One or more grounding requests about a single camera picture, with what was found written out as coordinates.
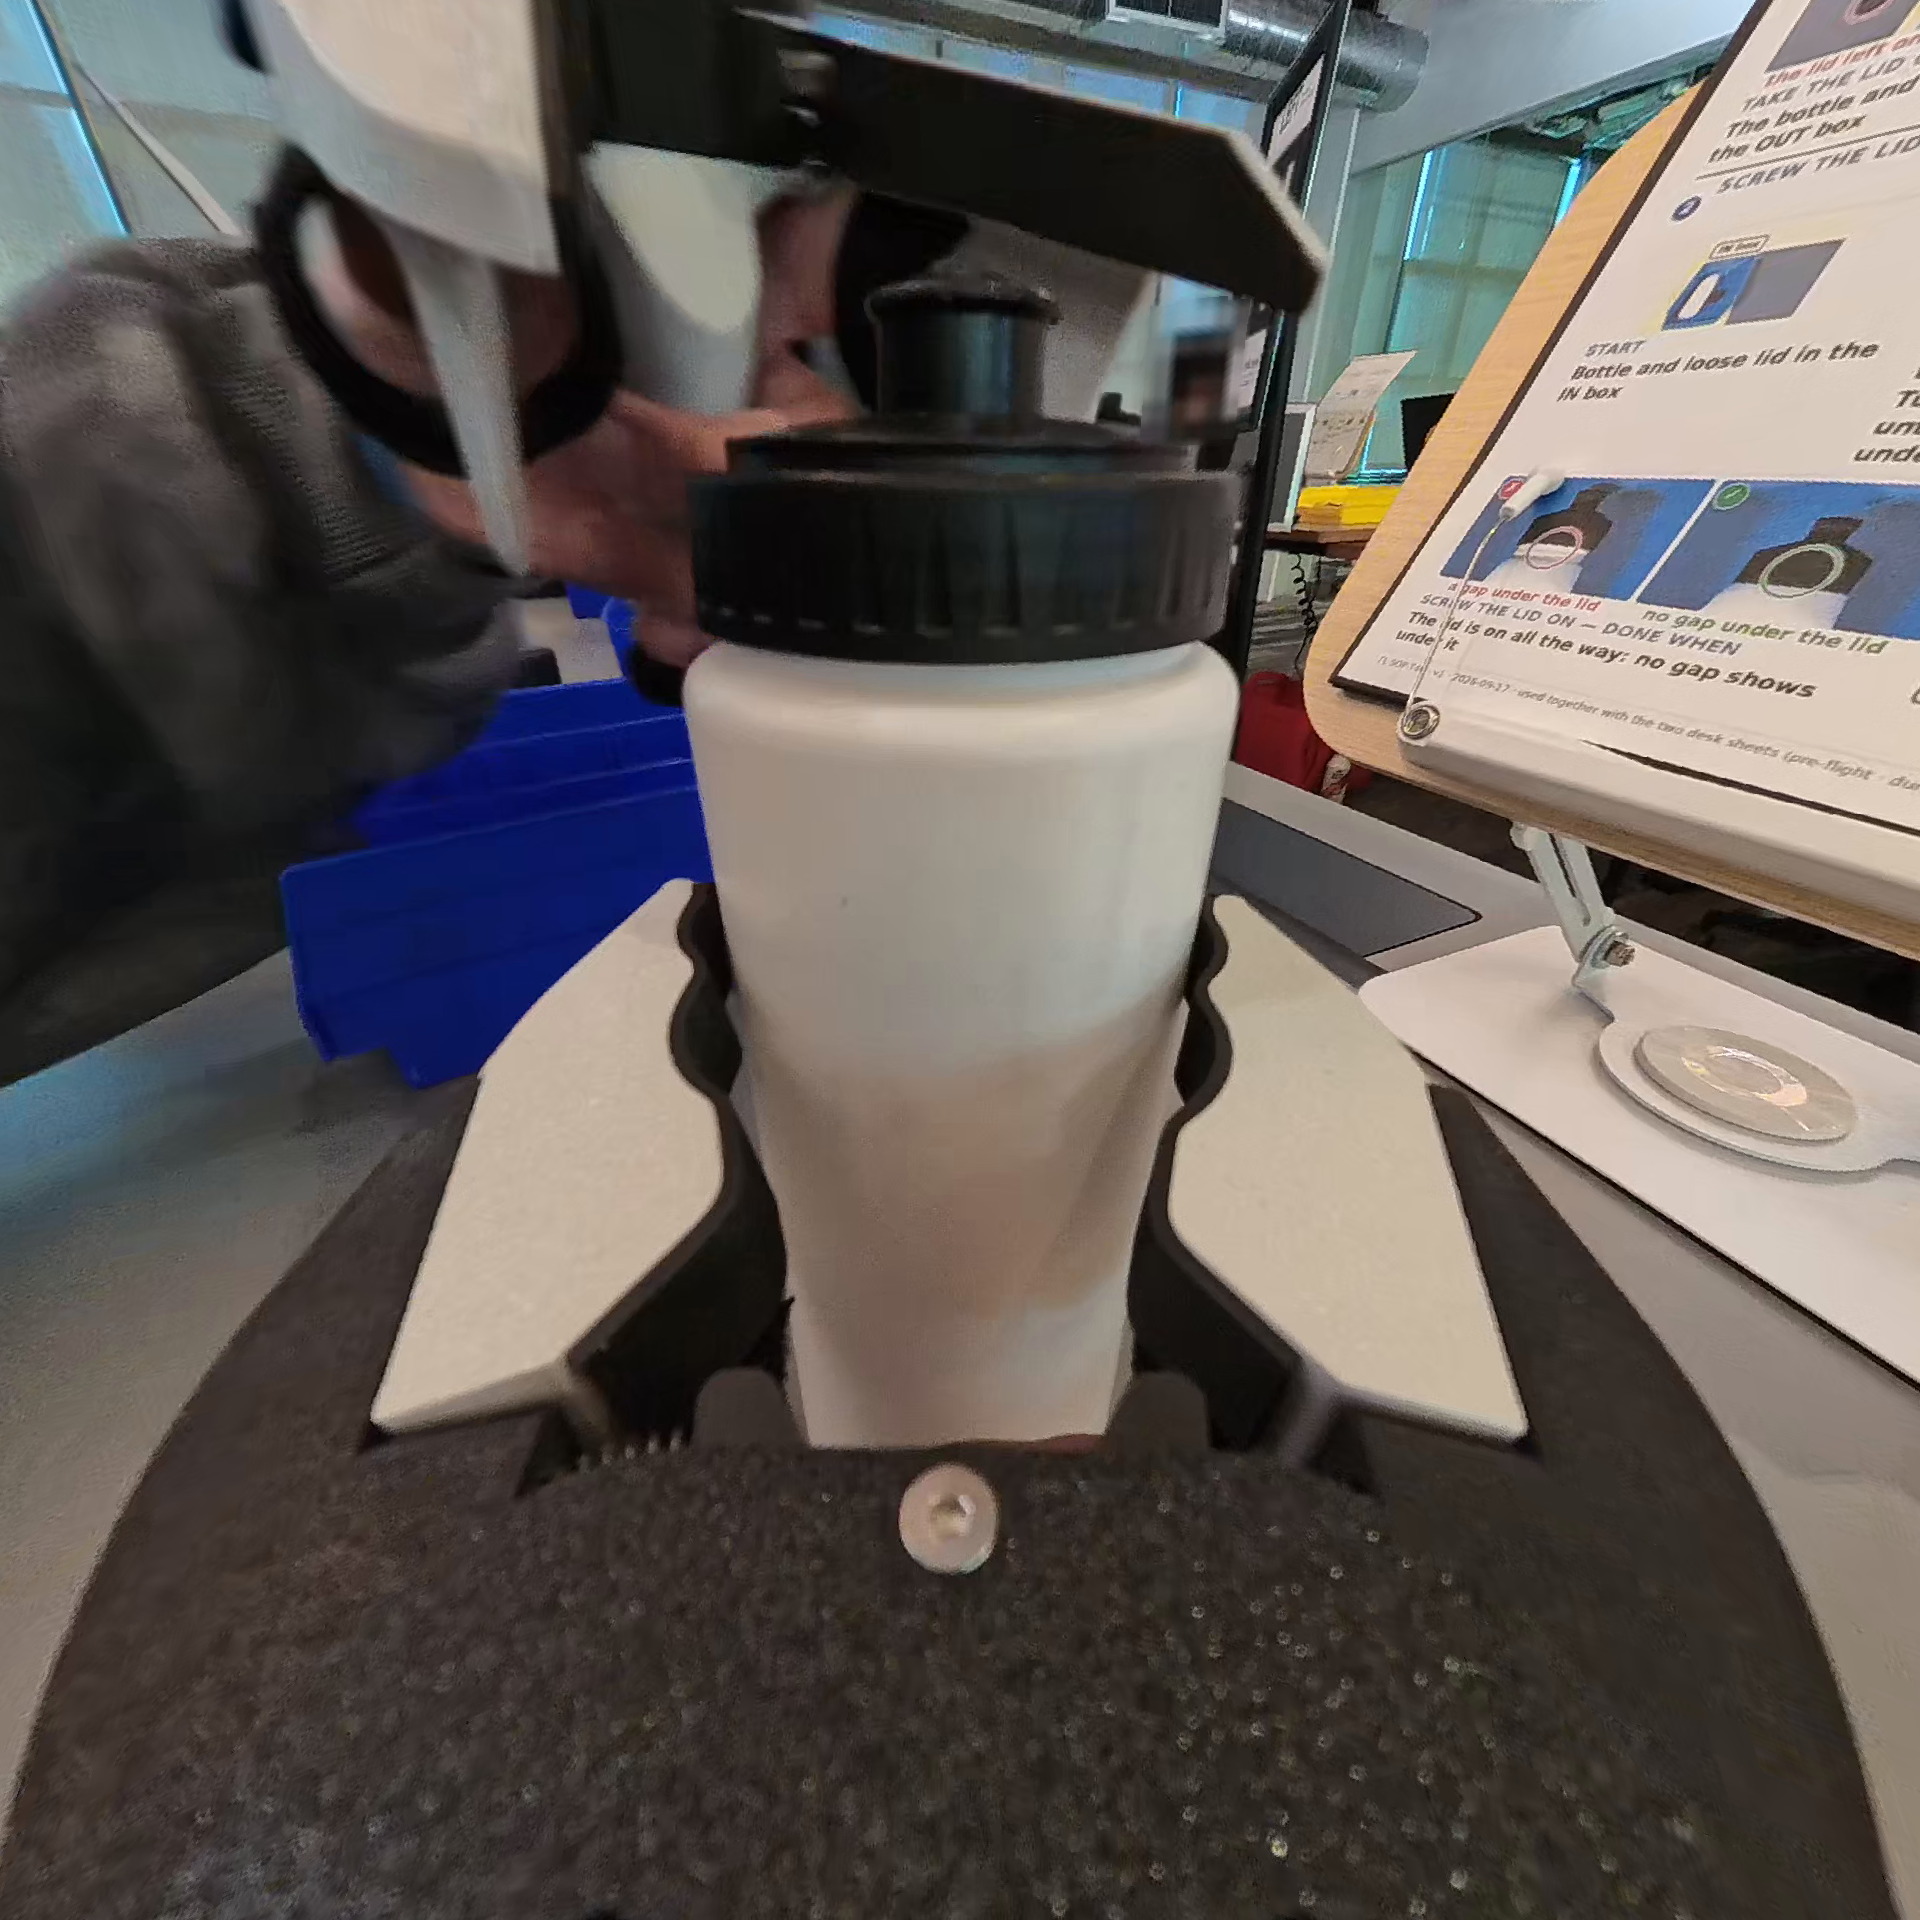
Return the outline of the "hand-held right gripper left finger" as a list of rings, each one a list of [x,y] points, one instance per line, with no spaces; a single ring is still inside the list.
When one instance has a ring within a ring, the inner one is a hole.
[[[741,1042],[712,884],[664,884],[478,1072],[397,1345],[390,1438],[557,1414],[666,1441],[779,1330],[780,1214],[732,1091]]]

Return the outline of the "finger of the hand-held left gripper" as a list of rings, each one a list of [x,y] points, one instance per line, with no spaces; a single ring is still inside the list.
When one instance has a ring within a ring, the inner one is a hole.
[[[852,199],[834,261],[834,342],[849,376],[877,374],[871,296],[929,277],[970,233],[964,213],[874,192]]]
[[[1302,313],[1328,249],[1230,129],[922,59],[782,59],[806,154],[861,190]]]

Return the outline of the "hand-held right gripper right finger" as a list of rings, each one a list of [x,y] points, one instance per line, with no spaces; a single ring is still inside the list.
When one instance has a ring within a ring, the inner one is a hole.
[[[1133,1252],[1140,1363],[1214,1447],[1302,1465],[1350,1416],[1528,1431],[1435,1085],[1357,991],[1209,899]]]

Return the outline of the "black bottle lid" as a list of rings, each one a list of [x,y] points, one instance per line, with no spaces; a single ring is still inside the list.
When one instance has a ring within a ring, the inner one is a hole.
[[[1212,642],[1239,490],[1184,446],[1043,414],[1058,307],[1002,277],[883,287],[877,412],[727,446],[693,481],[698,625],[865,664],[1060,664]]]

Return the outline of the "blue plastic bin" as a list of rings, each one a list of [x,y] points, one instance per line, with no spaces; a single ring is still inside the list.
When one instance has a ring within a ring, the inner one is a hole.
[[[628,676],[633,610],[568,609],[610,620],[616,677],[509,692],[466,752],[360,804],[346,851],[281,878],[323,1059],[381,1054],[418,1089],[473,1074],[662,884],[712,880],[684,712]]]

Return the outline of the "white plastic bottle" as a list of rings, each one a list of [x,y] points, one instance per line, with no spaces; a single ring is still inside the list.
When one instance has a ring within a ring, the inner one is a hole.
[[[791,1382],[829,1450],[1105,1427],[1236,721],[1202,643],[715,643],[684,708]]]

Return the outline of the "person's left hand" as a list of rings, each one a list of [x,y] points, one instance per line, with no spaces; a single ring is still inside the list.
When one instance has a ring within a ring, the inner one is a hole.
[[[530,473],[534,561],[630,604],[640,649],[664,668],[686,670],[710,642],[693,587],[693,484],[725,469],[732,441],[858,412],[842,377],[810,360],[838,318],[838,259],[855,203],[857,192],[840,187],[759,216],[762,292],[743,410],[701,415],[625,390],[589,434]]]

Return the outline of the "black marker banner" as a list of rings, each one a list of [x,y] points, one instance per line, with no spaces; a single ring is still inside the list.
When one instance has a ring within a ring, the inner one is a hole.
[[[1299,208],[1308,203],[1350,17],[1350,2],[1332,2],[1269,104],[1261,153],[1272,177]]]

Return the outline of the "white paper sign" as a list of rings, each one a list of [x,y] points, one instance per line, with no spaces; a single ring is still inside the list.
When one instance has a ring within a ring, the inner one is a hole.
[[[1341,484],[1361,469],[1382,399],[1416,356],[1416,351],[1357,354],[1332,380],[1308,438],[1306,477],[1312,484]]]

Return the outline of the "red bag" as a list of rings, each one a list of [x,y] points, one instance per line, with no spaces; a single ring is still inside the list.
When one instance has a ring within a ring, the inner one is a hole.
[[[1246,680],[1232,760],[1334,804],[1346,804],[1374,782],[1369,770],[1332,752],[1311,725],[1302,684],[1281,672]]]

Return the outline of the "printed instruction sheet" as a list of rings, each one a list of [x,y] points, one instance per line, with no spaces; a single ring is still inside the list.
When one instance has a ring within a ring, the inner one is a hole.
[[[1916,4],[1758,4],[1336,674],[1916,830]]]

